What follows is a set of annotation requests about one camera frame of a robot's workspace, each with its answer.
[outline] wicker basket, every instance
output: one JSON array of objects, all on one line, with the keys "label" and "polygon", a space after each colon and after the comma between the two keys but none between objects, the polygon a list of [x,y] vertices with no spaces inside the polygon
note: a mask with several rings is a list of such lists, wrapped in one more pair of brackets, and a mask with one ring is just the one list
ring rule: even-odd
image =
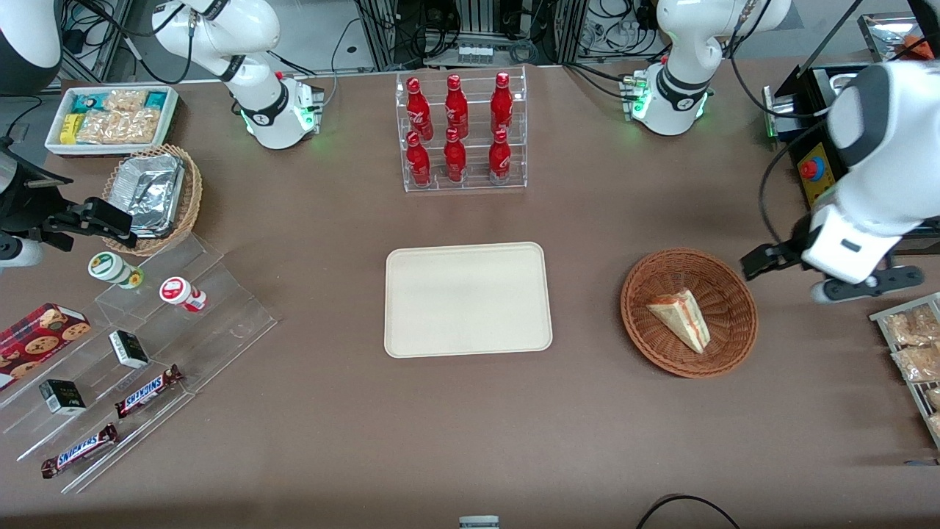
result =
[{"label": "wicker basket", "polygon": [[[703,354],[685,345],[647,309],[653,297],[688,288],[712,340]],[[620,315],[630,338],[650,361],[681,377],[717,377],[737,367],[758,334],[754,298],[744,282],[715,257],[690,248],[652,253],[634,266],[620,293]]]},{"label": "wicker basket", "polygon": [[[185,236],[196,224],[196,217],[199,215],[199,201],[202,200],[202,175],[199,174],[199,168],[196,167],[193,158],[186,151],[173,145],[161,145],[146,151],[136,152],[131,157],[142,158],[158,154],[173,154],[186,164],[186,173],[183,175],[183,189],[180,192],[180,205],[177,207],[176,226],[173,232],[163,239],[137,239],[136,248],[127,248],[111,239],[103,239],[104,244],[113,251],[149,257],[171,241]],[[104,186],[103,199],[107,200],[108,196],[111,195],[111,186],[114,185],[117,176],[118,168],[115,168],[111,171],[111,178]]]}]

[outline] red bottle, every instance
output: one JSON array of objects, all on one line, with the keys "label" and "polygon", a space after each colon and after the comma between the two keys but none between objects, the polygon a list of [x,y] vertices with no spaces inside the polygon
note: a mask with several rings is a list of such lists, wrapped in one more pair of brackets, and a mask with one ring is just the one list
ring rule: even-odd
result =
[{"label": "red bottle", "polygon": [[408,88],[408,121],[412,124],[412,130],[417,131],[424,141],[431,141],[434,137],[431,106],[428,104],[428,98],[421,93],[421,83],[410,77],[405,86]]},{"label": "red bottle", "polygon": [[493,185],[505,184],[509,179],[509,157],[512,150],[506,143],[506,129],[500,128],[493,133],[493,145],[490,146],[490,182]]},{"label": "red bottle", "polygon": [[460,138],[470,134],[470,112],[467,109],[467,96],[461,89],[461,77],[449,75],[447,77],[447,99],[444,101],[447,112],[447,126],[457,129]]},{"label": "red bottle", "polygon": [[467,150],[461,143],[460,133],[454,127],[447,129],[444,159],[447,163],[447,178],[454,184],[463,182],[467,172]]},{"label": "red bottle", "polygon": [[496,90],[490,100],[492,119],[490,126],[495,133],[500,128],[509,129],[512,125],[512,92],[509,91],[509,74],[496,74]]},{"label": "red bottle", "polygon": [[405,151],[405,157],[408,158],[408,170],[412,173],[415,185],[427,187],[431,185],[431,159],[428,157],[428,151],[421,145],[421,137],[417,132],[408,131],[406,139],[408,150]]}]

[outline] cookie box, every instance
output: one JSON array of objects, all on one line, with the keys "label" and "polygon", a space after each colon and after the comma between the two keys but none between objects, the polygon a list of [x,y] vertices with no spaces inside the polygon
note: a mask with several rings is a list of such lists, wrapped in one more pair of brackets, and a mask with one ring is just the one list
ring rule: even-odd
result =
[{"label": "cookie box", "polygon": [[0,332],[0,391],[90,330],[83,314],[46,303]]}]

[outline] sandwich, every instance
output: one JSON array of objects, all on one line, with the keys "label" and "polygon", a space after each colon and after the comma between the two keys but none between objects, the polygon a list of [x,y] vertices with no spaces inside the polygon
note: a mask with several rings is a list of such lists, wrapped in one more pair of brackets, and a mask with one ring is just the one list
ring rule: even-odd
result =
[{"label": "sandwich", "polygon": [[684,288],[678,294],[654,297],[647,308],[693,351],[699,354],[705,351],[712,336],[689,289]]}]

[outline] table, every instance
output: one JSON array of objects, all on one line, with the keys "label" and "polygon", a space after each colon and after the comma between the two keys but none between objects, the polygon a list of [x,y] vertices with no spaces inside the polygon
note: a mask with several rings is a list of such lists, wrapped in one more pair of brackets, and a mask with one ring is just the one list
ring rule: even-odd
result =
[{"label": "table", "polygon": [[[741,61],[752,87],[796,59]],[[633,65],[615,68],[629,72]],[[342,78],[322,134],[266,151],[221,84],[182,85],[175,142],[205,180],[196,232],[283,322],[195,402],[79,495],[14,463],[0,438],[3,527],[632,527],[659,497],[704,496],[743,527],[935,526],[936,469],[910,394],[867,314],[925,285],[814,305],[820,276],[750,283],[760,335],[732,373],[688,380],[632,346],[618,295],[630,267],[676,246],[735,264],[769,240],[756,204],[772,156],[759,110],[723,65],[705,116],[679,137],[623,122],[619,102],[561,68],[529,68],[529,188],[442,197],[401,189],[394,75]],[[115,164],[64,160],[74,200]],[[768,189],[788,227],[791,169]],[[555,341],[540,353],[395,360],[383,350],[384,261],[395,248],[535,241]],[[44,301],[81,308],[98,240],[0,276],[0,326]],[[723,527],[671,505],[659,527]],[[700,519],[692,521],[695,515]]]}]

